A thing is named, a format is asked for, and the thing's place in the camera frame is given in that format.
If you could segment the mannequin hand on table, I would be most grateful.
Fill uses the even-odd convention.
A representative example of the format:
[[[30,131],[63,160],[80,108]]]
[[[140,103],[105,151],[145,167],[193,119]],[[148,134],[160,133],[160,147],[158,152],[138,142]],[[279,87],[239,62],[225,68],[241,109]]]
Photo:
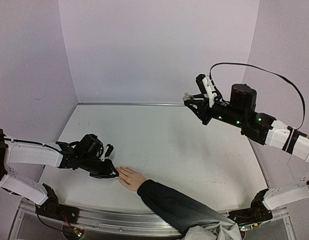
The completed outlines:
[[[117,167],[116,169],[119,177],[122,178],[119,182],[130,191],[137,192],[140,186],[147,180],[140,172],[129,167]]]

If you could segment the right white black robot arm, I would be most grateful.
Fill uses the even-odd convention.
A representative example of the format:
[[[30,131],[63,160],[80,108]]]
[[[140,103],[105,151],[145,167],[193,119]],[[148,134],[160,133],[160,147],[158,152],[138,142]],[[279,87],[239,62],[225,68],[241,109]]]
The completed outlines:
[[[200,94],[185,93],[188,107],[207,125],[211,119],[240,128],[250,140],[280,149],[309,164],[309,134],[284,124],[275,117],[255,112],[257,92],[246,84],[231,87],[228,103],[218,100],[215,91],[202,87]],[[266,188],[259,191],[250,207],[230,211],[228,218],[238,225],[258,224],[271,220],[272,211],[286,204],[309,199],[309,179],[301,179],[289,187]]]

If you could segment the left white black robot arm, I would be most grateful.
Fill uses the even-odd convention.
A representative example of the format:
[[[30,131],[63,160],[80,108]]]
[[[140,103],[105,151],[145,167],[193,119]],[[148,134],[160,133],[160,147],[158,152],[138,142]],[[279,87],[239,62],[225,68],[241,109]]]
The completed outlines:
[[[32,201],[50,218],[56,219],[62,214],[62,207],[54,190],[45,183],[20,176],[11,165],[81,169],[92,178],[113,179],[119,176],[112,162],[113,154],[114,146],[104,145],[92,133],[80,141],[47,144],[8,137],[0,128],[0,188]]]

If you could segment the black sleeved forearm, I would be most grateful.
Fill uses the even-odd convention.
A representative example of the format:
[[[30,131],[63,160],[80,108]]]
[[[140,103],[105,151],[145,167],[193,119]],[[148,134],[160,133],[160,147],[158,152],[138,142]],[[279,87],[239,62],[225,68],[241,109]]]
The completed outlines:
[[[218,231],[236,225],[203,203],[151,179],[141,184],[137,194],[150,210],[181,234],[197,226]]]

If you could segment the clear nail polish bottle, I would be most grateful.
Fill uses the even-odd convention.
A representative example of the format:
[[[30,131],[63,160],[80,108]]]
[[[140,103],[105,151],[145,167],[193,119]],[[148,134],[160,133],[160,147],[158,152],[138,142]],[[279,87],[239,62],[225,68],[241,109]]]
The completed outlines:
[[[191,94],[189,94],[188,92],[185,92],[182,100],[186,102],[186,101],[191,101],[193,98],[194,97]]]

